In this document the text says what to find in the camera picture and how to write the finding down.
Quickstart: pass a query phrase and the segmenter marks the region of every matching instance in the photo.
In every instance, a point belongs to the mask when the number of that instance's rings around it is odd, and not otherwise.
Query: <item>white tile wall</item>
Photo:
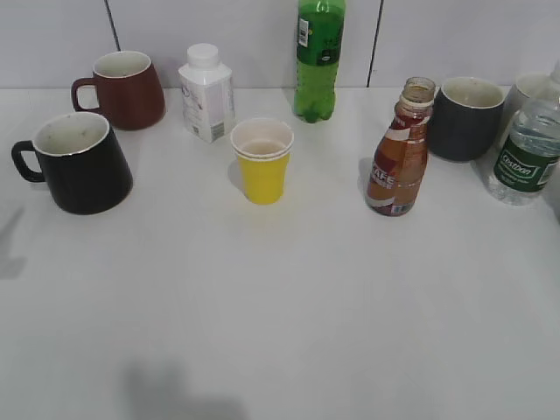
[[[103,0],[1,0],[0,88],[65,88],[116,49]]]
[[[215,44],[238,88],[293,86],[298,0],[109,0],[122,49],[148,53],[166,86],[189,45]],[[339,85],[367,84],[379,0],[346,0]]]
[[[371,86],[548,72],[560,58],[558,17],[558,0],[386,0]]]

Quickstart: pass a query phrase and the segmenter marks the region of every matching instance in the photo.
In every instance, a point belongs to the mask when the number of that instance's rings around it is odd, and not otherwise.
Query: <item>plastic bottle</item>
[[[345,0],[299,0],[294,113],[315,123],[334,111]]]
[[[377,213],[402,216],[414,206],[428,164],[426,133],[435,91],[432,80],[410,78],[395,105],[367,186],[366,202]]]
[[[210,44],[191,46],[179,70],[186,127],[208,143],[225,136],[235,126],[232,71]]]
[[[523,206],[541,194],[560,158],[560,61],[533,99],[515,115],[488,190],[498,200]]]

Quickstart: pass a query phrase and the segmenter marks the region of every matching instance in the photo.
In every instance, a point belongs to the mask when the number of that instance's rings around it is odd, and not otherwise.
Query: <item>white bottle cap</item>
[[[186,62],[197,68],[213,68],[220,64],[218,47],[211,44],[196,44],[186,52]]]

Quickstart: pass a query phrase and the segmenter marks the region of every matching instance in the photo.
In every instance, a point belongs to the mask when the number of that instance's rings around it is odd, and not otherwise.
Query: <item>yellow paper cup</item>
[[[231,143],[250,201],[266,205],[280,200],[293,141],[290,126],[270,118],[241,122],[232,131]]]

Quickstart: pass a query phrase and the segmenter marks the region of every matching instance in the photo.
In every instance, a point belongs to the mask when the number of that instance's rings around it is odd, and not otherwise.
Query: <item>green soda bottle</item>
[[[334,111],[346,0],[299,0],[294,113],[316,123]]]

